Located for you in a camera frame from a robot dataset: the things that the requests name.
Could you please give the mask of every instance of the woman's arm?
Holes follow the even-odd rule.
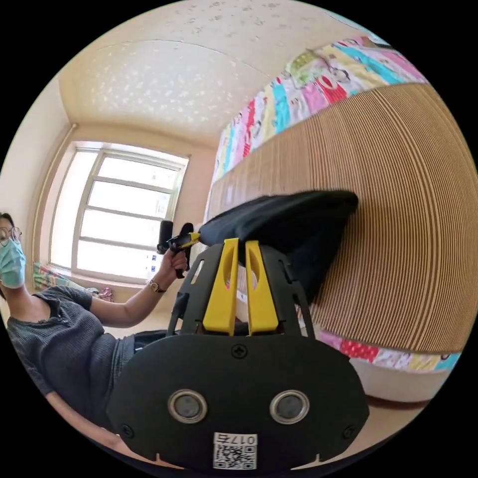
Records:
[[[163,462],[159,458],[157,458],[155,462],[152,462],[132,452],[118,435],[115,435],[104,428],[100,428],[86,418],[83,418],[79,413],[75,412],[70,406],[68,406],[56,392],[50,392],[45,398],[69,425],[100,445],[143,462],[170,468],[179,468]]]
[[[186,270],[186,267],[186,255],[183,252],[173,255],[169,250],[163,256],[158,273],[152,281],[165,291],[176,280],[176,269]],[[90,312],[107,327],[133,327],[153,311],[162,296],[162,293],[153,292],[147,285],[124,304],[114,304],[93,297]]]

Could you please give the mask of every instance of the yellow clamp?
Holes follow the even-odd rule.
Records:
[[[179,247],[180,249],[186,249],[196,244],[199,241],[199,238],[201,237],[199,233],[189,233],[188,236],[189,236],[189,242],[187,242],[186,244],[181,244],[181,246]]]
[[[274,332],[279,321],[257,241],[246,242],[245,256],[249,334]],[[203,319],[203,327],[209,332],[234,335],[238,265],[239,239],[227,239]],[[255,288],[253,273],[257,282]]]

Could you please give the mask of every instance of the woman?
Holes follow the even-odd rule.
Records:
[[[101,445],[144,461],[114,434],[106,405],[135,351],[164,334],[115,339],[103,327],[128,328],[144,320],[176,280],[176,269],[186,270],[185,254],[168,251],[153,279],[124,304],[69,287],[30,295],[20,236],[12,217],[0,214],[0,296],[8,303],[7,330],[23,365],[70,425]]]

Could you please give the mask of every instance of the window pane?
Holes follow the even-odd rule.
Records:
[[[150,250],[78,242],[78,268],[101,274],[149,280],[158,271],[162,257]]]
[[[170,194],[149,191],[148,189],[95,181],[88,205],[124,213],[163,218],[166,216],[170,197]]]
[[[126,159],[105,158],[99,176],[173,189],[177,171]]]
[[[156,247],[161,221],[86,210],[81,236]]]
[[[97,157],[94,152],[77,152],[68,169],[55,211],[50,244],[50,260],[70,268],[73,232],[86,181]]]

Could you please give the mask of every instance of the ceiling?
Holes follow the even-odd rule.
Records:
[[[224,126],[304,48],[358,31],[292,0],[186,0],[109,31],[60,73],[71,121],[216,148]]]

